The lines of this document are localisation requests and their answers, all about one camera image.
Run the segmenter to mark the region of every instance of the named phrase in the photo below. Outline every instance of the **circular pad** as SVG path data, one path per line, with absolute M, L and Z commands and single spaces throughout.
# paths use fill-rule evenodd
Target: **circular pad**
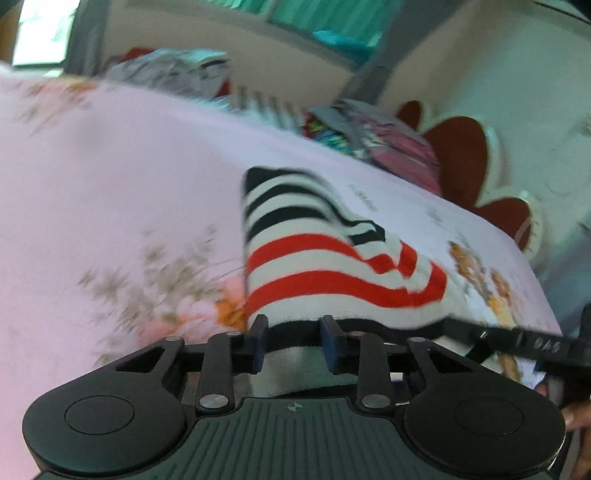
M 66 421 L 77 432 L 104 435 L 124 428 L 134 418 L 134 413 L 133 405 L 123 398 L 97 395 L 70 405 Z
M 564 440 L 560 410 L 523 385 L 492 374 L 442 375 L 404 413 L 415 447 L 445 471 L 520 478 L 547 468 Z
M 117 476 L 169 453 L 186 428 L 178 400 L 149 375 L 93 372 L 33 402 L 23 437 L 43 469 Z
M 521 410 L 506 400 L 492 397 L 471 398 L 460 403 L 456 421 L 467 431 L 483 437 L 502 437 L 523 424 Z

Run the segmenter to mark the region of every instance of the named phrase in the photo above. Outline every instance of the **clothing pile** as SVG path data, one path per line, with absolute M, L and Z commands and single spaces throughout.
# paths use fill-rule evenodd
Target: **clothing pile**
M 408 125 L 373 105 L 342 99 L 311 108 L 304 133 L 441 196 L 439 162 L 431 145 Z
M 232 70 L 227 53 L 215 50 L 169 50 L 160 48 L 147 55 L 111 67 L 107 80 L 145 86 L 192 100 L 216 98 L 216 106 Z

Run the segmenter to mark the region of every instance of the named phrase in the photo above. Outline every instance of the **floral pattern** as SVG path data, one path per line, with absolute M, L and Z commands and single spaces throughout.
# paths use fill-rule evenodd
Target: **floral pattern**
M 91 107 L 88 93 L 97 89 L 98 84 L 87 81 L 65 81 L 62 79 L 42 80 L 35 83 L 11 79 L 4 83 L 5 93 L 22 92 L 27 107 L 18 114 L 17 120 L 34 125 L 31 135 L 45 128 L 57 125 L 69 112 Z
M 115 320 L 115 330 L 100 342 L 97 364 L 110 363 L 169 335 L 187 343 L 206 343 L 217 333 L 246 331 L 243 275 L 230 271 L 211 277 L 215 228 L 184 255 L 170 260 L 164 245 L 143 254 L 142 283 L 120 270 L 88 270 L 78 285 L 102 303 L 98 322 Z

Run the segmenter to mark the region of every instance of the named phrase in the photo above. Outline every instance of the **black gripper pad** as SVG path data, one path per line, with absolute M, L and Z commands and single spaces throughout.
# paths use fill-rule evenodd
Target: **black gripper pad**
M 455 478 L 418 458 L 390 421 L 358 415 L 345 399 L 247 398 L 234 413 L 200 420 L 176 452 L 125 480 Z

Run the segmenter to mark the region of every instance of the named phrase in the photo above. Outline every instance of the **pink bedsheet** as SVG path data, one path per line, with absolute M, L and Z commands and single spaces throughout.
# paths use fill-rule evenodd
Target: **pink bedsheet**
M 244 327 L 241 181 L 257 165 L 328 179 L 444 267 L 475 321 L 558 331 L 510 238 L 388 173 L 141 89 L 0 77 L 3 478 L 37 472 L 21 421 L 44 392 L 162 335 Z M 530 362 L 502 360 L 536 382 Z

